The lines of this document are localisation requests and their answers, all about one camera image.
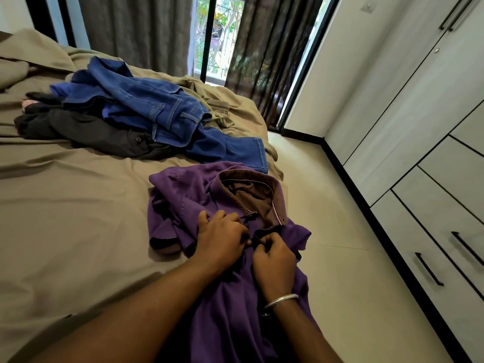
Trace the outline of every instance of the purple shirt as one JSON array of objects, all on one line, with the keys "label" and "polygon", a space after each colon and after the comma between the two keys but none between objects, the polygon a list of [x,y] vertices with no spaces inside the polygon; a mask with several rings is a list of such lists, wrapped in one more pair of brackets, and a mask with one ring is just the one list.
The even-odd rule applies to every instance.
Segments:
[{"label": "purple shirt", "polygon": [[[154,185],[148,206],[150,245],[159,252],[181,249],[186,256],[193,255],[202,210],[210,216],[219,209],[238,213],[254,245],[265,234],[279,233],[298,261],[311,235],[287,218],[279,182],[242,164],[170,167],[149,181]],[[264,362],[292,356],[275,317],[261,316],[267,302],[252,275],[253,253],[253,247],[247,247],[236,264],[204,291],[165,344],[161,359]],[[292,292],[317,326],[309,309],[307,278],[299,268]]]}]

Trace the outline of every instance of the drawer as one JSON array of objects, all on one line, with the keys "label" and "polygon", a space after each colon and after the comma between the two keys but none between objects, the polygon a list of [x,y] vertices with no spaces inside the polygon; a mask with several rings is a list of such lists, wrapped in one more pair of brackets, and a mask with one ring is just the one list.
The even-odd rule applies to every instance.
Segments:
[{"label": "drawer", "polygon": [[484,155],[484,103],[467,116],[451,135]]},{"label": "drawer", "polygon": [[484,225],[419,167],[410,171],[394,191],[483,298]]},{"label": "drawer", "polygon": [[391,191],[371,209],[469,358],[484,362],[484,302]]},{"label": "drawer", "polygon": [[419,165],[484,221],[484,157],[448,136]]}]

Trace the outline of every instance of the beige tile floor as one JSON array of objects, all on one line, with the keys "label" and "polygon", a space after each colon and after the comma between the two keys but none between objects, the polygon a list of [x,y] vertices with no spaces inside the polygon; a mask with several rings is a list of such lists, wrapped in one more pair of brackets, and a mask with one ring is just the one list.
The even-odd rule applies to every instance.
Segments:
[{"label": "beige tile floor", "polygon": [[289,217],[312,235],[299,263],[326,339],[346,363],[452,362],[321,147],[269,133]]}]

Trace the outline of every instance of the curtain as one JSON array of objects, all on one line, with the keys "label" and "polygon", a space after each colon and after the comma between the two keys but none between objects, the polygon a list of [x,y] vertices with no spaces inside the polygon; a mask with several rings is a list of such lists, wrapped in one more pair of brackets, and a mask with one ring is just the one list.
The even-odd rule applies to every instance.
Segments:
[{"label": "curtain", "polygon": [[267,126],[281,115],[323,0],[245,0],[225,87],[251,98]]},{"label": "curtain", "polygon": [[79,0],[92,49],[129,65],[183,76],[197,0]]}]

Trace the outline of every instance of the wall socket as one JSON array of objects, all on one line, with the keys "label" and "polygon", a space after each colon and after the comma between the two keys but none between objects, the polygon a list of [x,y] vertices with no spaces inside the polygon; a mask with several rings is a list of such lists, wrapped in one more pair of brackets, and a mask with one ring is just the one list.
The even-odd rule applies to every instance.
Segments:
[{"label": "wall socket", "polygon": [[360,10],[371,14],[377,7],[377,3],[378,0],[366,0]]}]

